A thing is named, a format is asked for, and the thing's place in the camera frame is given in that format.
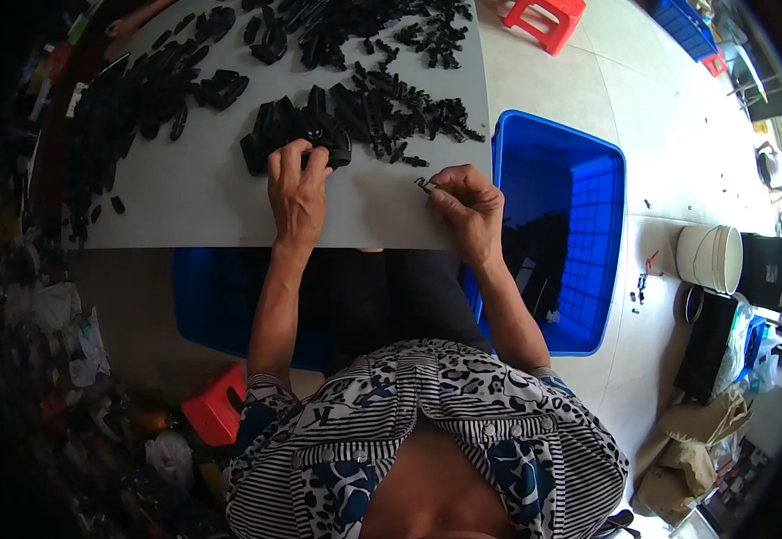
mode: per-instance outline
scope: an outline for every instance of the striped fabric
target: striped fabric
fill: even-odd
[[[628,460],[549,369],[446,340],[358,358],[306,404],[248,381],[226,516],[240,537],[354,539],[422,415],[457,439],[521,537],[588,537],[621,501]]]

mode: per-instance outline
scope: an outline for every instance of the tile floor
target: tile floor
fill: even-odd
[[[639,474],[663,445],[655,419],[677,397],[672,380],[689,337],[677,315],[685,285],[673,253],[681,227],[726,223],[773,234],[776,214],[756,173],[752,126],[720,82],[630,0],[589,0],[555,58],[502,25],[511,5],[481,0],[477,7],[491,121],[523,110],[610,141],[627,158],[623,255],[603,345],[588,358],[553,361]],[[649,278],[644,305],[634,303],[629,292],[655,251],[655,271],[665,275]],[[114,370],[184,396],[192,380],[233,358],[178,334],[170,281],[161,279],[168,267],[165,250],[87,252],[77,256],[75,273],[84,305],[98,306]],[[149,311],[132,310],[138,298]],[[300,372],[294,382],[303,396],[321,378]]]

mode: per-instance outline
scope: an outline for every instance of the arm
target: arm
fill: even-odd
[[[106,35],[108,37],[129,37],[134,35],[140,27],[176,2],[178,0],[155,0],[155,2],[137,9],[127,17],[113,21],[113,24],[106,28]]]
[[[544,336],[502,258],[501,191],[471,165],[446,168],[430,181],[436,186],[430,205],[450,225],[462,260],[478,281],[500,359],[526,372],[549,367]]]
[[[268,199],[277,238],[256,306],[245,366],[246,378],[270,374],[287,387],[298,328],[298,289],[322,233],[325,179],[332,171],[326,166],[328,150],[323,147],[312,150],[307,169],[301,171],[301,155],[311,148],[310,142],[298,140],[268,157]]]

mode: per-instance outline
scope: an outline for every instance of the blue plastic crate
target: blue plastic crate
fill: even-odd
[[[609,142],[518,110],[499,117],[493,183],[505,194],[508,224],[550,211],[570,218],[561,318],[540,324],[552,355],[591,355],[601,347],[621,251],[624,179],[624,154]],[[461,286],[489,339],[481,294],[468,269]]]
[[[244,358],[268,261],[224,247],[172,250],[170,273],[176,326],[185,339]],[[332,354],[332,336],[299,330],[292,366],[319,371]]]
[[[718,53],[705,20],[684,0],[651,0],[649,13],[695,62]]]

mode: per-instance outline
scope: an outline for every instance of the red plastic stool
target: red plastic stool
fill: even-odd
[[[231,387],[237,400],[245,397],[245,371],[238,363],[203,380],[181,403],[181,412],[190,421],[190,426],[212,447],[235,443],[241,415],[227,395]]]
[[[546,17],[543,18],[542,22],[548,28],[546,34],[523,20],[523,12],[532,5],[543,8],[558,19],[556,23]],[[579,23],[582,10],[585,8],[586,3],[582,0],[517,0],[511,12],[505,17],[505,26],[523,28],[543,43],[548,53],[556,56],[568,42],[570,35],[574,33],[574,28]]]
[[[723,53],[718,49],[717,54],[712,54],[707,58],[703,58],[699,61],[703,66],[708,69],[708,72],[712,77],[717,77],[720,73],[726,71],[726,59],[723,57]]]

